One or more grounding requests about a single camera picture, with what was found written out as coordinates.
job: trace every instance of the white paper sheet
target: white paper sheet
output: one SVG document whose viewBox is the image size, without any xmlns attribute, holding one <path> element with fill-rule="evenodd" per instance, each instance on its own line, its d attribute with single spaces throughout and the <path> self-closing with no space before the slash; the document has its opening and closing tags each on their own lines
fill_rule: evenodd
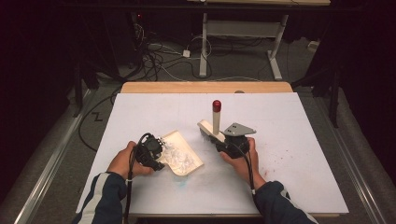
<svg viewBox="0 0 396 224">
<path fill-rule="evenodd" d="M 78 205 L 92 179 L 117 152 L 144 133 L 178 130 L 204 165 L 186 177 L 169 167 L 139 176 L 132 186 L 131 214 L 258 214 L 248 184 L 201 136 L 197 122 L 212 120 L 212 102 L 222 103 L 220 129 L 233 122 L 257 131 L 260 172 L 278 180 L 308 213 L 344 214 L 347 206 L 296 93 L 124 93 L 119 94 Z"/>
</svg>

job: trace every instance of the white stripe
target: white stripe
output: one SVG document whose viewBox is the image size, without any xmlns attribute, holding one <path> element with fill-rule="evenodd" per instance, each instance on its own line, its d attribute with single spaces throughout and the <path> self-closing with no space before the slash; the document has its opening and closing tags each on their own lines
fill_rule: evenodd
<svg viewBox="0 0 396 224">
<path fill-rule="evenodd" d="M 105 182 L 109 175 L 110 174 L 107 173 L 102 173 L 99 175 L 96 181 L 95 189 L 93 191 L 93 197 L 87 203 L 87 206 L 85 206 L 84 210 L 82 211 L 82 216 L 79 223 L 85 224 L 85 223 L 93 222 L 93 218 L 95 217 L 95 208 L 102 199 L 103 186 L 105 185 Z"/>
<path fill-rule="evenodd" d="M 313 222 L 315 222 L 315 223 L 317 223 L 318 224 L 318 222 L 311 216 L 311 215 L 309 215 L 309 214 L 307 214 L 303 209 L 301 209 L 296 203 L 294 203 L 292 200 L 290 200 L 288 197 L 286 197 L 286 194 L 288 193 L 288 191 L 285 189 L 285 188 L 283 188 L 283 190 L 280 192 L 280 195 L 282 195 L 282 197 L 284 197 L 285 199 L 287 199 L 287 200 L 289 200 L 289 202 L 291 203 L 291 204 L 293 204 L 293 206 L 295 207 L 295 208 L 298 208 L 298 209 L 300 209 L 301 211 L 303 211 L 304 213 L 305 213 L 305 215 L 309 218 L 309 220 L 311 220 L 311 221 L 313 221 Z"/>
</svg>

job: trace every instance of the gray carpet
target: gray carpet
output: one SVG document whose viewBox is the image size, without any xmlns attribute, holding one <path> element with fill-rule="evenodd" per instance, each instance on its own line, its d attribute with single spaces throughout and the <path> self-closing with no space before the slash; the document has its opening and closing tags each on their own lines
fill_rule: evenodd
<svg viewBox="0 0 396 224">
<path fill-rule="evenodd" d="M 290 45 L 282 44 L 277 55 L 277 61 L 284 79 L 288 82 L 295 81 L 304 76 L 304 73 L 313 57 L 313 53 L 306 50 L 307 41 L 302 39 Z M 209 57 L 212 76 L 209 80 L 221 78 L 236 77 L 224 79 L 231 81 L 251 81 L 248 78 L 254 78 L 261 81 L 272 81 L 272 73 L 266 60 L 263 49 L 271 48 L 271 41 L 264 40 L 257 46 L 235 48 L 230 52 L 230 47 L 220 40 L 214 43 L 212 56 Z M 178 45 L 167 43 L 166 46 L 172 49 L 163 49 L 178 52 L 183 50 Z M 177 56 L 168 53 L 161 53 L 165 61 L 170 61 Z M 195 75 L 198 74 L 198 62 L 192 60 L 183 60 L 183 62 L 171 66 L 173 63 L 163 63 L 164 70 L 158 74 L 160 81 L 175 81 L 175 78 L 183 80 L 197 81 L 191 74 L 191 67 Z M 127 74 L 131 70 L 126 64 L 120 65 L 122 74 Z M 92 101 L 85 104 L 87 109 L 91 109 L 98 102 L 110 96 L 120 86 L 118 83 L 109 80 L 106 76 L 99 75 L 101 85 L 99 90 L 92 93 Z M 357 184 L 352 178 L 352 174 L 347 169 L 347 163 L 342 157 L 340 150 L 341 145 L 347 147 L 353 155 L 356 166 L 359 168 L 364 180 L 369 186 L 373 197 L 380 208 L 382 215 L 388 223 L 396 220 L 396 191 L 386 175 L 381 164 L 376 159 L 373 151 L 370 149 L 367 141 L 362 135 L 359 124 L 354 120 L 353 115 L 348 109 L 347 100 L 340 91 L 340 104 L 338 107 L 338 124 L 339 128 L 335 130 L 328 122 L 326 117 L 326 106 L 328 99 L 314 98 L 309 88 L 298 88 L 300 99 L 303 103 L 305 112 L 311 122 L 313 130 L 323 149 L 323 152 L 331 166 L 334 177 L 340 187 L 340 190 L 346 200 L 349 214 L 340 217 L 317 217 L 319 223 L 385 223 L 373 221 L 370 215 L 370 209 L 362 202 Z M 111 112 L 112 104 L 106 100 L 97 106 L 84 120 L 81 126 L 81 134 L 88 145 L 98 148 L 101 137 L 106 127 L 106 122 Z M 72 123 L 72 114 L 75 107 L 73 104 L 59 119 L 46 139 L 43 140 L 40 147 L 37 148 L 34 156 L 27 163 L 24 171 L 13 190 L 8 194 L 7 199 L 1 206 L 0 223 L 14 223 L 18 213 L 22 210 L 24 203 L 29 197 L 32 188 L 41 175 L 47 161 L 50 159 L 52 151 L 63 139 L 69 125 Z M 337 134 L 342 137 L 342 142 L 336 138 Z M 86 178 L 91 169 L 95 152 L 86 147 L 78 133 L 75 132 L 70 139 L 66 148 L 63 161 L 56 172 L 55 177 L 45 193 L 45 197 L 39 202 L 39 206 L 32 216 L 32 223 L 70 223 L 75 215 L 81 192 L 84 188 Z M 147 219 L 139 220 L 140 223 L 262 223 L 260 219 Z"/>
</svg>

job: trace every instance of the striped sleeve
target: striped sleeve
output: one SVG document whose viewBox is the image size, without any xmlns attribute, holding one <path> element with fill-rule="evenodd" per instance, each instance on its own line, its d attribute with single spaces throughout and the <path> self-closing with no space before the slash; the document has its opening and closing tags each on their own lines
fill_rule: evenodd
<svg viewBox="0 0 396 224">
<path fill-rule="evenodd" d="M 72 223 L 121 223 L 122 205 L 126 186 L 124 179 L 115 173 L 96 176 L 81 211 Z"/>
<path fill-rule="evenodd" d="M 288 192 L 277 181 L 267 182 L 260 187 L 256 192 L 256 200 L 265 223 L 317 223 L 290 200 Z"/>
</svg>

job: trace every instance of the table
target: table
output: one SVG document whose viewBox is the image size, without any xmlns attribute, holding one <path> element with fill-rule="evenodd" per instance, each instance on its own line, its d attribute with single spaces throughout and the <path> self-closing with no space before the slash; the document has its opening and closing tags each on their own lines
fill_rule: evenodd
<svg viewBox="0 0 396 224">
<path fill-rule="evenodd" d="M 262 4 L 284 6 L 328 6 L 330 0 L 205 0 L 208 3 L 233 3 L 233 4 Z M 274 47 L 267 51 L 275 80 L 282 80 L 279 66 L 276 62 L 276 54 L 285 31 L 288 15 L 283 15 L 281 22 L 258 22 L 258 21 L 211 21 L 207 19 L 207 13 L 203 17 L 202 53 L 200 61 L 200 77 L 206 77 L 207 63 L 207 36 L 208 35 L 232 35 L 251 37 L 274 37 Z"/>
<path fill-rule="evenodd" d="M 127 141 L 146 132 L 164 136 L 177 129 L 204 166 L 186 177 L 174 175 L 167 167 L 151 176 L 136 177 L 131 216 L 258 217 L 248 185 L 222 161 L 214 146 L 203 140 L 196 125 L 201 119 L 211 120 L 213 99 L 222 101 L 221 130 L 237 121 L 257 131 L 253 137 L 266 180 L 281 181 L 291 198 L 313 216 L 347 213 L 300 99 L 284 82 L 125 83 L 78 211 L 93 177 L 107 168 Z"/>
</svg>

